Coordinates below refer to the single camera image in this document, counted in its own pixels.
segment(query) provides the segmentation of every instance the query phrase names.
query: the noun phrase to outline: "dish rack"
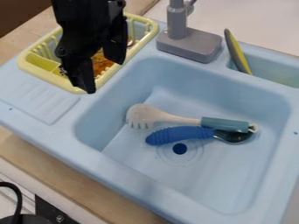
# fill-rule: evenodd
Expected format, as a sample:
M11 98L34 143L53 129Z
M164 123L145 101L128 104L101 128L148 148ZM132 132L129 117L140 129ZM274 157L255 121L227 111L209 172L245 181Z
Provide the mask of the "dish rack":
M153 20L129 13L125 13L125 16L127 17L129 37L134 44L128 48L124 64L149 43L159 31L158 24ZM85 94L85 91L74 87L66 76L60 74L60 59L55 56L54 51L61 36L61 27L45 35L19 55L18 67L68 92ZM115 63L111 67L105 67L104 71L95 77L97 89L103 86L121 67Z

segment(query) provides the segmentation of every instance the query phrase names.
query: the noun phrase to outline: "light blue sink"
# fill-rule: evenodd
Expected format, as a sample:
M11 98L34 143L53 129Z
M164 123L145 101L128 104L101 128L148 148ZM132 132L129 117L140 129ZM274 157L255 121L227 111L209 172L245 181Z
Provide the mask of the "light blue sink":
M299 172L299 59L241 46L263 79L234 71L224 46L204 65L159 52L153 40L93 95L45 83L13 59L0 69L0 122L173 223L280 223ZM258 123L261 131L240 145L186 141L188 151L177 155L171 144L144 142L165 126L124 123L140 102Z

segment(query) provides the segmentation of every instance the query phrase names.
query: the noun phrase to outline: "drain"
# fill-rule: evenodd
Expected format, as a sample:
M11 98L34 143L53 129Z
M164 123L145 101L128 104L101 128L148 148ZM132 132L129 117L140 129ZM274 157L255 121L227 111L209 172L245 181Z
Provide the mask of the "drain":
M156 147L156 154L167 165L192 165L200 160L204 151L201 140L186 140Z
M178 155L183 155L187 152L187 146L184 143L177 143L173 147L173 152Z

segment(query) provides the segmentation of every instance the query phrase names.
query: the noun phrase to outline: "soap compartment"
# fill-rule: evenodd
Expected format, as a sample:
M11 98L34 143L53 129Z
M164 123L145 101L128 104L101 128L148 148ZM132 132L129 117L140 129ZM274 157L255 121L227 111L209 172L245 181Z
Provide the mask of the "soap compartment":
M131 65L102 93L76 123L76 137L223 214L239 213L253 203L290 114L289 103L274 92L158 57ZM172 154L165 161L161 149L148 146L144 139L167 125L135 130L124 123L127 109L140 102L178 116L258 123L261 133L240 145L191 140L185 143L196 144L197 152L190 155L190 162L180 163L180 156Z
M299 63L295 56L267 49L259 49L258 52L244 50L244 54L255 77L299 88ZM226 67L239 72L232 59L229 59Z

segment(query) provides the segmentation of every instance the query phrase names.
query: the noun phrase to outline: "yellow object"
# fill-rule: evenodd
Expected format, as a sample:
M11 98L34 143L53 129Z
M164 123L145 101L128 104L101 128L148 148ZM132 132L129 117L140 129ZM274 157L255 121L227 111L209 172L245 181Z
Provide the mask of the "yellow object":
M238 41L234 38L232 33L225 29L226 44L229 52L231 53L233 63L242 72L246 74L254 75L247 62L247 59L240 49Z
M128 62L138 51L149 43L159 32L158 24L145 17L125 13L128 18L129 33L134 45L127 51L126 62ZM137 26L142 27L142 33L137 31ZM62 29L59 27L43 37L37 43L24 50L17 59L18 67L29 74L39 77L43 81L63 88L74 94L85 94L86 92L72 83L59 72L59 59L55 56L54 50L59 43ZM103 86L122 66L113 64L105 72L95 78L97 88Z

